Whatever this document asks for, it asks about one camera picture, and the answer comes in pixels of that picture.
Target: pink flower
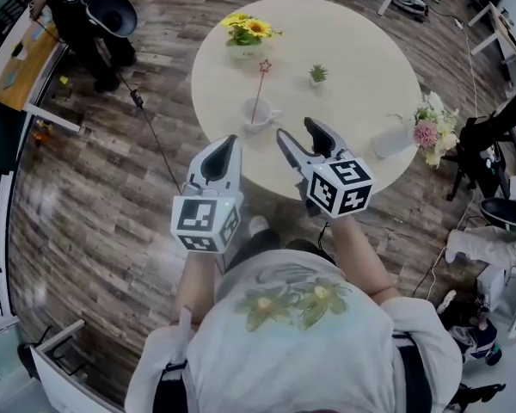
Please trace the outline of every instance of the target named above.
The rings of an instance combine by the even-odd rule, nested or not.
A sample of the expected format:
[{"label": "pink flower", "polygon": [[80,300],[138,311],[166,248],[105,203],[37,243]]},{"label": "pink flower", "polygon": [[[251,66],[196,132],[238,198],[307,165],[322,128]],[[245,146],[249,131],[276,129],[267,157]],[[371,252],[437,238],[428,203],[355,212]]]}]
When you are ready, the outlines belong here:
[{"label": "pink flower", "polygon": [[438,140],[438,128],[430,120],[421,120],[415,126],[415,143],[423,148],[430,148]]}]

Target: white sneaker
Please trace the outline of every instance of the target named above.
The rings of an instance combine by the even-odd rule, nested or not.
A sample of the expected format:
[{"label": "white sneaker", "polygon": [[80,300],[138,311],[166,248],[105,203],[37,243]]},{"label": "white sneaker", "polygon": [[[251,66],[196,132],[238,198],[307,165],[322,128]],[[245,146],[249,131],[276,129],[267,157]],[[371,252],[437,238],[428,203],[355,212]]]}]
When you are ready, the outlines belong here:
[{"label": "white sneaker", "polygon": [[268,230],[269,224],[264,216],[254,216],[249,222],[250,237],[254,237],[260,231]]},{"label": "white sneaker", "polygon": [[449,291],[445,295],[444,300],[439,304],[438,309],[436,309],[436,312],[438,313],[438,315],[441,315],[442,313],[444,313],[445,309],[447,309],[449,307],[451,302],[455,299],[456,295],[457,295],[457,291],[455,291],[454,289]]}]

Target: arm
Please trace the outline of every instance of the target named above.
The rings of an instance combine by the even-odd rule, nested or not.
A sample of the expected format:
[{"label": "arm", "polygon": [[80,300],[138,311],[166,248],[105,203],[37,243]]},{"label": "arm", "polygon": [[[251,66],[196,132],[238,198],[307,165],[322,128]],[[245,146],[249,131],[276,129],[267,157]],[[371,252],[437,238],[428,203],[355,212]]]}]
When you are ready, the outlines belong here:
[{"label": "arm", "polygon": [[33,0],[33,10],[31,11],[31,18],[33,20],[38,20],[40,18],[40,14],[46,6],[47,1],[48,0]]},{"label": "arm", "polygon": [[175,296],[172,324],[180,319],[180,312],[186,306],[193,313],[192,324],[199,325],[214,306],[214,256],[190,252],[181,274],[180,285]]},{"label": "arm", "polygon": [[346,279],[369,295],[378,305],[399,297],[386,268],[352,216],[331,222],[338,267]]}]

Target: small succulent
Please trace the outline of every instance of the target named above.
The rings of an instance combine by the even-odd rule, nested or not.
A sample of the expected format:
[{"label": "small succulent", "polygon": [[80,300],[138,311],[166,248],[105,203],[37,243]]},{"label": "small succulent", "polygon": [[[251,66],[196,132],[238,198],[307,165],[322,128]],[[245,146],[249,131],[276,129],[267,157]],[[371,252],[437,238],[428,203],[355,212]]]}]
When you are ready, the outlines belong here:
[{"label": "small succulent", "polygon": [[310,69],[310,76],[316,83],[321,83],[327,79],[329,71],[322,65],[313,65]]}]

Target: shoe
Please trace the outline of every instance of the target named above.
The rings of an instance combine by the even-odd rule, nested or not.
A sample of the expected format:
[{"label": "shoe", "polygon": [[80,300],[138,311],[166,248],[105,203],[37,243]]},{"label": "shoe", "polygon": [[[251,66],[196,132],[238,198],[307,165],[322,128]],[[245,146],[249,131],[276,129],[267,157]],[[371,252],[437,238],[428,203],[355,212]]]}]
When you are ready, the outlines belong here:
[{"label": "shoe", "polygon": [[269,224],[264,216],[254,216],[249,222],[250,237],[254,237],[259,232],[269,230]]},{"label": "shoe", "polygon": [[129,59],[116,59],[115,57],[111,58],[111,66],[112,67],[132,67],[136,64],[138,59],[136,58],[136,54],[134,53]]},{"label": "shoe", "polygon": [[444,300],[439,304],[438,309],[436,309],[438,315],[441,315],[445,312],[445,309],[449,307],[451,302],[455,299],[456,295],[457,291],[455,291],[454,289],[447,293],[447,295],[444,297]]},{"label": "shoe", "polygon": [[101,81],[98,80],[94,83],[94,90],[97,93],[103,93],[103,92],[115,92],[120,86],[120,81],[116,77],[112,81]]}]

